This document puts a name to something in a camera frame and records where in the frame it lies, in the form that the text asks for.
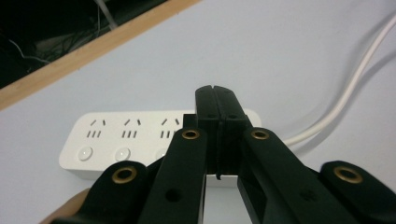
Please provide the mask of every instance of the power strip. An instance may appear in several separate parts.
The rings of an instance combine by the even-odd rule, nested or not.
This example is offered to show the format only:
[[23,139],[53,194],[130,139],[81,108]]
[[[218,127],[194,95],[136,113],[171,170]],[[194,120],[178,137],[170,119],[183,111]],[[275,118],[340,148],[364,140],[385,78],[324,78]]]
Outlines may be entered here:
[[[193,110],[89,113],[75,124],[59,157],[62,168],[84,179],[96,179],[117,161],[139,161],[146,166],[165,155],[183,115]],[[245,110],[253,126],[260,117]],[[233,185],[213,183],[211,186]]]

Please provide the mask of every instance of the white desk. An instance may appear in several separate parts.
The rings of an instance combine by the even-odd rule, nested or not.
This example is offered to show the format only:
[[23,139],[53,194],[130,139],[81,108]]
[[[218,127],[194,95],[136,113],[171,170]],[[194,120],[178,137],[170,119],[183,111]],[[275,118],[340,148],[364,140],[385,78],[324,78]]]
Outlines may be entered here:
[[[394,1],[361,0],[203,1],[182,11],[0,112],[0,222],[36,223],[91,186],[58,165],[88,112],[193,109],[194,91],[212,84],[281,138],[294,135],[329,109],[395,12]],[[304,164],[349,161],[396,190],[395,40],[392,31],[345,113],[293,149]],[[237,189],[207,195],[205,223],[248,223]]]

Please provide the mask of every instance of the power cord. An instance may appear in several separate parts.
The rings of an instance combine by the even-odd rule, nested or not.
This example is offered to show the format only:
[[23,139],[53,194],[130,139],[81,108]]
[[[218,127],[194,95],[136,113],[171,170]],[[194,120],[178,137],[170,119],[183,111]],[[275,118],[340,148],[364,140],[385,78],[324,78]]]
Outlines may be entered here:
[[21,56],[22,56],[23,59],[33,59],[33,60],[36,60],[36,61],[39,61],[39,62],[45,63],[45,64],[50,63],[50,62],[47,61],[47,60],[43,60],[43,59],[37,58],[37,57],[35,57],[35,56],[25,56],[25,55],[23,54],[23,52],[22,52],[20,46],[18,46],[17,43],[15,43],[14,41],[12,41],[12,40],[10,40],[10,39],[9,39],[8,41],[9,41],[11,44],[13,44],[13,45],[18,49],[18,51],[20,52],[20,54],[21,54]]
[[355,71],[352,79],[350,79],[343,94],[338,99],[337,104],[332,108],[332,110],[323,119],[315,123],[312,127],[306,129],[301,133],[294,135],[291,138],[284,140],[283,142],[285,143],[285,145],[289,147],[297,143],[300,143],[305,139],[319,133],[324,128],[326,128],[330,123],[332,123],[332,121],[340,114],[340,112],[345,107],[352,92],[355,90],[356,85],[361,79],[361,75],[363,74],[364,69],[366,68],[367,64],[370,62],[370,59],[374,55],[375,51],[378,49],[381,42],[384,40],[385,36],[387,36],[389,31],[395,26],[395,24],[396,24],[396,15],[394,15],[392,19],[389,20],[389,22],[385,25],[385,27],[376,37],[373,44],[370,46],[370,48],[368,48],[367,52],[365,53],[365,55],[361,60],[361,63],[358,66],[358,69]]

